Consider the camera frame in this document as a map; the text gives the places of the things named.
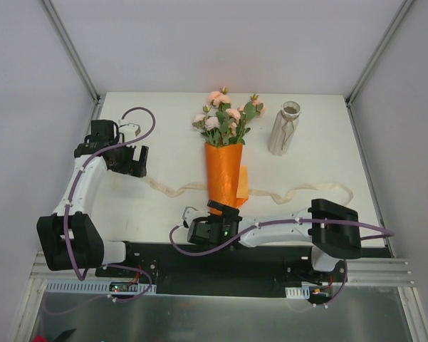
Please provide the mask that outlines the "pink flower bouquet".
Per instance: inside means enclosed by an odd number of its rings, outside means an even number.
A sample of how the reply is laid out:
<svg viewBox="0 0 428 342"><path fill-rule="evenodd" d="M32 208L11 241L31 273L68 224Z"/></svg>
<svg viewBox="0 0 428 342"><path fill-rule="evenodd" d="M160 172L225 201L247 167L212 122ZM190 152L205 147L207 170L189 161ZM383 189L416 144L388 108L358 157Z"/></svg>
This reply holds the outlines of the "pink flower bouquet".
<svg viewBox="0 0 428 342"><path fill-rule="evenodd" d="M244 105L234 108L227 87L212 91L202 112L196 114L192 127L213 147L245 144L244 136L251 130L249 123L265 112L265 105L254 93Z"/></svg>

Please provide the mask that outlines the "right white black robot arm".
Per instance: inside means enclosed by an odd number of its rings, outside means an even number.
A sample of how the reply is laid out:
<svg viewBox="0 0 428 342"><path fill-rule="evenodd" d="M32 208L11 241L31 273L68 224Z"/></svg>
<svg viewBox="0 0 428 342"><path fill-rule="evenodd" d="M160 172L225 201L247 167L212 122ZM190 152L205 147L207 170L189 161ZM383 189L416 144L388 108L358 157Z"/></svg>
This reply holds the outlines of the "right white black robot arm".
<svg viewBox="0 0 428 342"><path fill-rule="evenodd" d="M307 275L322 281L340 260L362 256L358 213L326 199L313 199L310 207L277 217L241 217L239 210L210 202L218 214L186 207L182 214L189 231L187 241L207 249L255 248L267 244L303 242L313 245Z"/></svg>

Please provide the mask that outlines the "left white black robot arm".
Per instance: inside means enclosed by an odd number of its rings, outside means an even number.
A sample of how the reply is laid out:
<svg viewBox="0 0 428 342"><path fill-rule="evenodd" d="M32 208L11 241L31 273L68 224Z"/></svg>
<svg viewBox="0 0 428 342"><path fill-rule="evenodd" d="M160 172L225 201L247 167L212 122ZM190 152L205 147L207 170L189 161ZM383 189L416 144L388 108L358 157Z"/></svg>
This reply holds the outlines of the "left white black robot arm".
<svg viewBox="0 0 428 342"><path fill-rule="evenodd" d="M40 217L36 230L51 271L97 269L111 264L121 277L131 276L136 260L124 241L102 237L92 218L93 204L107 172L144 177L149 148L136 160L140 126L124 120L94 120L91 133L74 151L74 169L66 192L49 216Z"/></svg>

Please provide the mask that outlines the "orange wrapping paper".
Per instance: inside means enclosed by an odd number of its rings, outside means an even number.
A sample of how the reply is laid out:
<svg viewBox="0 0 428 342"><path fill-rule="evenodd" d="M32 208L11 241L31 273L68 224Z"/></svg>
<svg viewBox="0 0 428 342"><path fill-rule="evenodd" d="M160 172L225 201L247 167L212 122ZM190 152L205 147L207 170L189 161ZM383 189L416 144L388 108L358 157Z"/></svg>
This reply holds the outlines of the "orange wrapping paper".
<svg viewBox="0 0 428 342"><path fill-rule="evenodd" d="M249 198L247 166L241 164L243 145L204 144L208 198L235 209Z"/></svg>

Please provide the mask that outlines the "cream printed ribbon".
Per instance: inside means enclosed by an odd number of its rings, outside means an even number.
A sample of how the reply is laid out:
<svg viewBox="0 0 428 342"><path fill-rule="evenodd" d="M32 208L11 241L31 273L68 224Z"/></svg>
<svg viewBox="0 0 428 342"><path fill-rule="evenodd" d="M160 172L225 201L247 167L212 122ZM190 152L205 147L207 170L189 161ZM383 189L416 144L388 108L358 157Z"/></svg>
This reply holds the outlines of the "cream printed ribbon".
<svg viewBox="0 0 428 342"><path fill-rule="evenodd" d="M164 185L161 182L158 182L157 180L149 176L143 177L142 180L147 185L149 185L152 189L163 193L169 198L179 197L183 195L187 190L207 191L207 185L201 182L190 182L178 189L172 189L168 185ZM346 199L344 199L341 202L342 205L350 204L354 198L353 191L349 187L338 182L303 183L289 189L284 196L280 196L275 192L249 188L249 195L255 196L255 197L270 197L277 205L282 205L292 201L293 198L296 196L297 192L300 192L300 191L322 192L322 191L331 191L331 190L342 190L346 194Z"/></svg>

